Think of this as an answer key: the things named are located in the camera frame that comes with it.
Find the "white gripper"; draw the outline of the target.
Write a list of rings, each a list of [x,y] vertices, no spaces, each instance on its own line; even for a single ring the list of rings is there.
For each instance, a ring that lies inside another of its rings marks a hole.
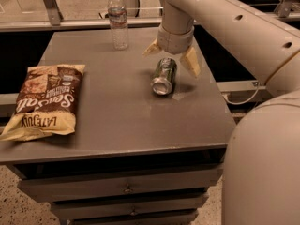
[[[160,53],[162,50],[170,54],[182,53],[181,65],[187,72],[197,78],[200,75],[200,65],[194,47],[190,47],[193,40],[194,28],[185,34],[176,35],[168,32],[161,25],[158,28],[157,39],[155,39],[143,52],[143,56]]]

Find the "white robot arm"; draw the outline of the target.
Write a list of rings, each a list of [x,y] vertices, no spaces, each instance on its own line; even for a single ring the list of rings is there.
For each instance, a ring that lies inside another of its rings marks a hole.
[[[239,0],[160,0],[148,51],[184,55],[200,25],[270,99],[236,125],[223,163],[223,225],[300,225],[300,35]]]

